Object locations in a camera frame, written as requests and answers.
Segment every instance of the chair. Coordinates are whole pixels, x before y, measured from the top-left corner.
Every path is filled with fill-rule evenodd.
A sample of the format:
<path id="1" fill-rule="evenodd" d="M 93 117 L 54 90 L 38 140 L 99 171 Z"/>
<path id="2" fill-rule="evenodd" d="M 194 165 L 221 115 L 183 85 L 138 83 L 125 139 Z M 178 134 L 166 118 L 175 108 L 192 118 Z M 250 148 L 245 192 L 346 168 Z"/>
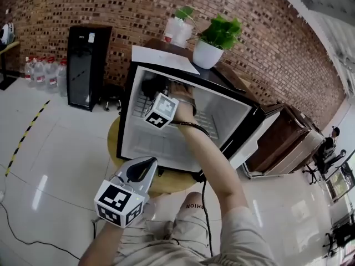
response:
<path id="1" fill-rule="evenodd" d="M 101 100 L 104 100 L 106 105 L 105 105 L 105 110 L 109 111 L 109 103 L 110 102 L 114 102 L 114 103 L 118 103 L 117 105 L 117 110 L 121 110 L 121 100 L 124 94 L 124 90 L 122 87 L 117 86 L 117 85 L 113 85 L 113 84 L 107 84 L 104 85 L 101 91 L 101 96 L 99 99 L 99 102 L 101 102 Z"/>
<path id="2" fill-rule="evenodd" d="M 350 217 L 348 217 L 348 222 L 337 226 L 333 229 L 332 233 L 326 233 L 326 236 L 328 236 L 329 243 L 324 244 L 323 247 L 329 247 L 329 249 L 325 258 L 329 255 L 330 257 L 334 256 L 338 248 L 345 247 L 348 242 L 355 239 L 354 214 L 351 214 Z"/>
<path id="3" fill-rule="evenodd" d="M 312 182 L 310 182 L 310 185 L 312 184 L 316 184 L 317 183 L 317 178 L 315 175 L 316 171 L 319 171 L 321 175 L 325 175 L 328 170 L 330 169 L 331 166 L 334 165 L 334 163 L 336 163 L 337 161 L 339 161 L 340 159 L 344 158 L 346 154 L 346 150 L 341 150 L 340 154 L 336 157 L 328 157 L 327 159 L 322 159 L 317 157 L 316 160 L 316 168 L 313 170 L 310 168 L 310 166 L 308 164 L 306 164 L 308 170 L 303 170 L 302 173 L 308 172 L 311 174 L 312 176 Z"/>

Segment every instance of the person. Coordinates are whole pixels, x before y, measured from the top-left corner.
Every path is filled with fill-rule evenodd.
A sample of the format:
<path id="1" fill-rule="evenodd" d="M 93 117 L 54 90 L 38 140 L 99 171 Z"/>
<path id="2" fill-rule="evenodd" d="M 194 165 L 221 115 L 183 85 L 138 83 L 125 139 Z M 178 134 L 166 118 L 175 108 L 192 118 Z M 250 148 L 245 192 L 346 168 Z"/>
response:
<path id="1" fill-rule="evenodd" d="M 176 83 L 171 84 L 171 92 L 192 97 L 192 88 Z M 197 124 L 192 111 L 191 104 L 181 101 L 174 119 Z M 191 192 L 164 240 L 154 239 L 142 215 L 124 230 L 106 222 L 83 254 L 79 266 L 276 265 L 248 208 L 236 170 L 202 131 L 182 125 L 179 130 L 219 200 L 222 216 L 220 253 L 209 255 L 202 196 Z"/>
<path id="2" fill-rule="evenodd" d="M 340 134 L 340 129 L 338 127 L 333 127 L 332 133 L 330 137 L 326 137 L 326 140 L 322 145 L 319 147 L 317 154 L 316 154 L 316 159 L 317 162 L 321 162 L 327 155 L 331 154 L 331 152 L 334 150 L 335 142 L 337 140 L 337 137 Z"/>

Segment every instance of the shorts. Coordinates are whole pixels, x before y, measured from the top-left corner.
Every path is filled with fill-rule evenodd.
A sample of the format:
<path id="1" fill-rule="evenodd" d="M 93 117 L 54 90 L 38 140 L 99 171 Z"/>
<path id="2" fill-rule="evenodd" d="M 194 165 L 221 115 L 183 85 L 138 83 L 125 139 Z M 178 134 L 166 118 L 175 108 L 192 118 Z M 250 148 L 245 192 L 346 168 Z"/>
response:
<path id="1" fill-rule="evenodd" d="M 133 225 L 124 230 L 115 262 L 119 263 L 126 256 L 145 247 L 164 243 L 180 245 L 201 260 L 209 258 L 209 235 L 203 207 L 190 204 L 181 208 L 176 215 L 172 233 L 165 240 L 157 240 L 140 215 Z"/>

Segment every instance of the bracelet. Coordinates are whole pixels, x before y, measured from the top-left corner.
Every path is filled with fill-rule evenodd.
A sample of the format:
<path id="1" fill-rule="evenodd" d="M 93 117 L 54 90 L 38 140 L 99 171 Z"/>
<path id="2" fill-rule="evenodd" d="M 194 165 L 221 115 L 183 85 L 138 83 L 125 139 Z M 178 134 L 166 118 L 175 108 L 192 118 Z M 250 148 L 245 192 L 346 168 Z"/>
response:
<path id="1" fill-rule="evenodd" d="M 200 125 L 197 125 L 196 123 L 193 123 L 193 122 L 184 122 L 184 121 L 172 121 L 171 124 L 191 126 L 191 127 L 196 128 L 196 129 L 199 129 L 200 131 L 202 131 L 203 133 L 205 133 L 208 137 L 210 137 L 210 134 L 206 131 L 206 129 L 204 129 L 204 128 L 201 127 Z"/>
<path id="2" fill-rule="evenodd" d="M 175 95 L 175 94 L 169 94 L 170 98 L 174 98 L 177 99 L 178 101 L 182 101 L 184 103 L 190 104 L 193 107 L 193 116 L 196 115 L 197 113 L 197 109 L 196 109 L 196 103 L 195 103 L 195 99 L 189 97 L 189 96 L 185 96 L 185 95 Z"/>

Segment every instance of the water bottle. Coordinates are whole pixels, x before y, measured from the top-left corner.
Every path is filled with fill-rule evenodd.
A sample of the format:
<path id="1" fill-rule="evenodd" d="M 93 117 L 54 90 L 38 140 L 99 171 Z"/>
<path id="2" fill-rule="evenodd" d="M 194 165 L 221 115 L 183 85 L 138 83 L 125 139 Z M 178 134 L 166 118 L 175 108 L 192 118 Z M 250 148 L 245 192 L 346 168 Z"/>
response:
<path id="1" fill-rule="evenodd" d="M 35 85 L 37 89 L 44 90 L 45 88 L 45 75 L 44 75 L 44 64 L 45 57 L 35 58 L 35 65 L 33 68 L 33 77 L 35 80 Z"/>
<path id="2" fill-rule="evenodd" d="M 45 84 L 47 91 L 56 93 L 58 91 L 56 72 L 58 63 L 54 61 L 54 57 L 49 57 L 46 65 L 44 66 Z"/>
<path id="3" fill-rule="evenodd" d="M 57 70 L 57 82 L 60 96 L 67 96 L 67 59 L 63 58 Z"/>
<path id="4" fill-rule="evenodd" d="M 26 57 L 26 63 L 24 65 L 24 79 L 28 82 L 29 87 L 35 86 L 33 81 L 33 67 L 31 64 L 33 63 L 33 57 Z"/>

